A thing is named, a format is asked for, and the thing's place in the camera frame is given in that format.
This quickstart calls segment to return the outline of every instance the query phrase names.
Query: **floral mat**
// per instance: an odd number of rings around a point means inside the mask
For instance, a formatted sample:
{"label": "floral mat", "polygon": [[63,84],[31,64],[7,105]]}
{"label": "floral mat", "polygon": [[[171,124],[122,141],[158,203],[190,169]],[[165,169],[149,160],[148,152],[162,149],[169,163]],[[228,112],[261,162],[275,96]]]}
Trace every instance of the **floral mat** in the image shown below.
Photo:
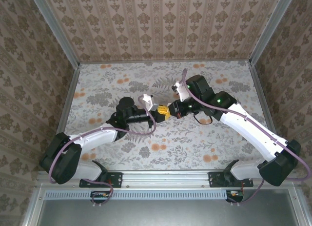
{"label": "floral mat", "polygon": [[[66,134],[78,134],[108,120],[120,98],[154,95],[166,105],[178,97],[171,86],[181,79],[203,75],[215,93],[226,91],[234,96],[259,122],[266,124],[247,61],[230,62],[155,62],[80,65],[80,76],[66,126]],[[197,115],[202,123],[210,119]],[[147,123],[131,124],[130,129],[147,132]],[[83,160],[97,160],[109,170],[181,170],[225,168],[234,159],[261,157],[236,131],[217,120],[200,125],[188,115],[170,117],[157,125],[151,136],[126,135],[123,139],[101,145]]]}

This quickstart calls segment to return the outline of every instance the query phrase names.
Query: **metal grille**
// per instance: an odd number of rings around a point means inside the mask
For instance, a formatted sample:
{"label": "metal grille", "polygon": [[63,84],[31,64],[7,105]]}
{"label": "metal grille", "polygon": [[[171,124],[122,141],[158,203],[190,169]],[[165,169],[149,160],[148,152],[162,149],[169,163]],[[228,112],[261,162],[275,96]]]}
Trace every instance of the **metal grille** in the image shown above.
{"label": "metal grille", "polygon": [[[90,190],[48,190],[45,200],[91,199]],[[226,199],[226,190],[114,190],[112,200]]]}

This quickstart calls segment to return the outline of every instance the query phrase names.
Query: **patterned wallpaper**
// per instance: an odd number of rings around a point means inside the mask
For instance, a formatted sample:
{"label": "patterned wallpaper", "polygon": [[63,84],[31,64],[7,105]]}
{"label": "patterned wallpaper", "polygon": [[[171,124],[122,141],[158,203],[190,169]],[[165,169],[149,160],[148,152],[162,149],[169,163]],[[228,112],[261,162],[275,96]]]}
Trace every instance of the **patterned wallpaper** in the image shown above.
{"label": "patterned wallpaper", "polygon": [[247,59],[278,0],[47,0],[81,62]]}
{"label": "patterned wallpaper", "polygon": [[19,225],[73,69],[33,0],[0,0],[0,225]]}
{"label": "patterned wallpaper", "polygon": [[[292,0],[256,68],[277,132],[312,166],[312,0]],[[303,187],[312,206],[312,180]]]}

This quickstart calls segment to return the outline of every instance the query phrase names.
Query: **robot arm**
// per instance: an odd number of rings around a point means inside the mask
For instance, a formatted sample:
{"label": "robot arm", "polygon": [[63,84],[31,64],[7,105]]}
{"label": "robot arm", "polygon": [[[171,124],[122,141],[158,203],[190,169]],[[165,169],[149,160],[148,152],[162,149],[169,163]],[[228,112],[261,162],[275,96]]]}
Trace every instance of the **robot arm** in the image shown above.
{"label": "robot arm", "polygon": [[[189,113],[197,114],[200,111],[203,111],[207,116],[212,116],[218,121],[221,121],[236,130],[263,156],[263,158],[259,160],[235,160],[231,162],[228,168],[226,168],[226,170],[230,169],[231,171],[230,173],[224,173],[225,179],[227,179],[228,182],[234,182],[235,180],[249,178],[263,178],[272,185],[281,185],[285,178],[296,167],[298,160],[276,143],[280,142],[281,144],[284,144],[296,155],[299,155],[300,153],[300,144],[295,140],[288,142],[269,131],[249,115],[242,106],[237,103],[236,99],[228,93],[219,92],[215,94],[203,76],[193,76],[186,81],[186,84],[190,92],[201,101],[215,107],[238,112],[243,114],[245,118],[235,113],[224,112],[203,106],[194,100],[194,98],[190,97],[188,91],[180,82],[177,82],[172,87],[172,89],[180,96],[180,100],[169,105],[171,115],[179,119]],[[248,120],[252,120],[256,126],[247,121],[247,118]],[[271,138],[261,132],[259,128],[262,128],[271,134],[275,140],[271,140]]]}
{"label": "robot arm", "polygon": [[[146,94],[144,94],[143,100],[146,109],[156,123],[169,118],[168,107],[155,104],[154,98]],[[138,109],[132,98],[124,97],[120,99],[119,104],[116,106],[116,112],[102,126],[77,135],[57,134],[44,153],[40,166],[49,172],[57,154],[61,152],[65,144],[69,144],[53,166],[52,178],[58,184],[63,184],[70,179],[89,179],[104,182],[107,170],[96,161],[81,161],[81,155],[99,145],[121,139],[129,131],[130,123],[140,122],[148,122],[149,128],[153,125],[153,121],[145,109]]]}

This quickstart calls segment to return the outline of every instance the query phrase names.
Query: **small white part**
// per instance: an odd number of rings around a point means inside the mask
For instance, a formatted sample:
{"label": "small white part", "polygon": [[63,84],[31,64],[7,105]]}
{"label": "small white part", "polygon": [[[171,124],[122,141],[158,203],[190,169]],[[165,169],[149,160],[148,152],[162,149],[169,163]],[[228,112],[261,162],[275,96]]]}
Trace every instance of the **small white part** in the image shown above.
{"label": "small white part", "polygon": [[253,120],[260,127],[266,130],[269,134],[271,134],[275,140],[272,141],[268,136],[266,136],[263,132],[261,132],[257,127],[255,127],[249,121],[246,121],[244,118],[239,115],[233,113],[224,113],[221,116],[221,122],[230,126],[235,131],[240,133],[246,140],[248,140],[263,156],[266,161],[273,160],[276,156],[275,153],[281,153],[283,148],[279,145],[276,145],[275,142],[278,140],[282,144],[286,144],[286,140],[281,138],[268,130],[262,124],[260,124],[257,120],[255,120],[251,115],[249,115],[240,104],[233,104],[229,107],[229,110],[237,111],[243,115],[246,115],[249,119]]}
{"label": "small white part", "polygon": [[95,181],[101,172],[101,168],[94,162],[79,161],[76,172],[71,180],[89,179]]}
{"label": "small white part", "polygon": [[[104,127],[113,127],[108,123],[104,123],[101,128]],[[82,148],[81,154],[88,152],[89,150],[98,147],[101,144],[113,142],[116,139],[117,131],[116,130],[101,130],[95,133],[92,133],[86,137],[82,137],[83,134],[71,135],[70,139],[80,136],[80,139],[75,141],[75,144],[79,144]]]}
{"label": "small white part", "polygon": [[176,87],[176,90],[180,96],[181,102],[183,102],[185,99],[188,99],[190,97],[189,93],[187,92],[186,88],[184,87],[184,84],[176,82],[175,87]]}
{"label": "small white part", "polygon": [[143,94],[143,101],[145,101],[145,107],[148,111],[155,111],[158,108],[158,104],[155,103],[154,97],[147,94]]}
{"label": "small white part", "polygon": [[264,159],[238,161],[232,166],[231,173],[238,180],[262,178],[259,173],[258,165],[263,162]]}

